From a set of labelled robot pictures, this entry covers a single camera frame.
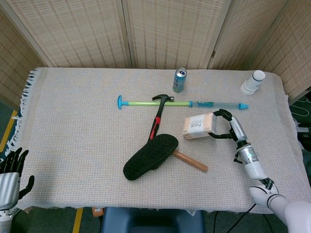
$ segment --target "silver can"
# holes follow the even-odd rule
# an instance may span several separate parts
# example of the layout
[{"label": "silver can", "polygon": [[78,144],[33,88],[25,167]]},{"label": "silver can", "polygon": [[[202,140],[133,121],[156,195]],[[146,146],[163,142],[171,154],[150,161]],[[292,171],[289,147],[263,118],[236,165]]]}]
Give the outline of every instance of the silver can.
[{"label": "silver can", "polygon": [[179,68],[175,72],[174,82],[173,82],[173,91],[181,92],[184,89],[185,80],[187,77],[187,70],[185,68]]}]

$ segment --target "cardboard box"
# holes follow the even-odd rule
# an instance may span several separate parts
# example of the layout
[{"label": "cardboard box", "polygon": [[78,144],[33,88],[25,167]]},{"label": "cardboard box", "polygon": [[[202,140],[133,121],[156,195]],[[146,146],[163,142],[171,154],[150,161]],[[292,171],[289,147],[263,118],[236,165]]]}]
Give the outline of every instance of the cardboard box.
[{"label": "cardboard box", "polygon": [[104,209],[103,208],[96,208],[92,207],[92,212],[94,217],[100,217],[104,215]]},{"label": "cardboard box", "polygon": [[185,119],[183,135],[186,139],[194,139],[216,134],[217,117],[213,113],[192,116]]}]

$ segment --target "bottle cap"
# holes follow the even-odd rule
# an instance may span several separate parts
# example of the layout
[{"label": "bottle cap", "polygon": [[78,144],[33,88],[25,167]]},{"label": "bottle cap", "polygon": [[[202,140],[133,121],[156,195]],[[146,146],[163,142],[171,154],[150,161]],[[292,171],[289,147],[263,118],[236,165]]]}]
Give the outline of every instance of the bottle cap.
[{"label": "bottle cap", "polygon": [[239,103],[239,110],[248,109],[248,104],[245,103]]},{"label": "bottle cap", "polygon": [[253,78],[256,80],[256,81],[262,81],[264,78],[266,77],[265,73],[261,70],[256,70],[254,73],[253,73]]}]

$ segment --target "tissue box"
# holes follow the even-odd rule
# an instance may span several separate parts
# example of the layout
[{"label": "tissue box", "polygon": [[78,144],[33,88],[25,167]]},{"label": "tissue box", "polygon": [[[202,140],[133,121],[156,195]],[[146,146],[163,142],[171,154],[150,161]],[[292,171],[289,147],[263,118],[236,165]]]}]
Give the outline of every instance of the tissue box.
[{"label": "tissue box", "polygon": [[183,135],[186,139],[194,139],[216,134],[217,117],[213,113],[192,116],[185,119]]}]

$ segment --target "table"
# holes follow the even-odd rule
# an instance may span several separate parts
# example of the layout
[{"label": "table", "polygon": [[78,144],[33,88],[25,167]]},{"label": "table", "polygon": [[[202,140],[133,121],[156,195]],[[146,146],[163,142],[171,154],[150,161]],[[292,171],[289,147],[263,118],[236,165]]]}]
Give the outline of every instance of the table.
[{"label": "table", "polygon": [[[252,71],[188,70],[181,93],[172,91],[174,70],[38,68],[30,74],[22,98],[11,149],[29,149],[23,188],[35,176],[33,190],[18,207],[122,206],[244,212],[252,205],[248,179],[234,163],[236,144],[211,137],[186,140],[184,118],[216,109],[165,106],[158,131],[179,140],[178,149],[209,167],[207,173],[170,156],[157,170],[135,181],[122,169],[148,139],[154,106],[117,108],[123,100],[151,100],[158,94],[175,101],[244,102],[248,110],[230,110],[243,126],[266,174],[290,200],[311,200],[286,96],[279,76],[266,73],[252,96],[240,86]],[[229,124],[221,117],[217,133]],[[254,213],[270,213],[255,207]]]}]

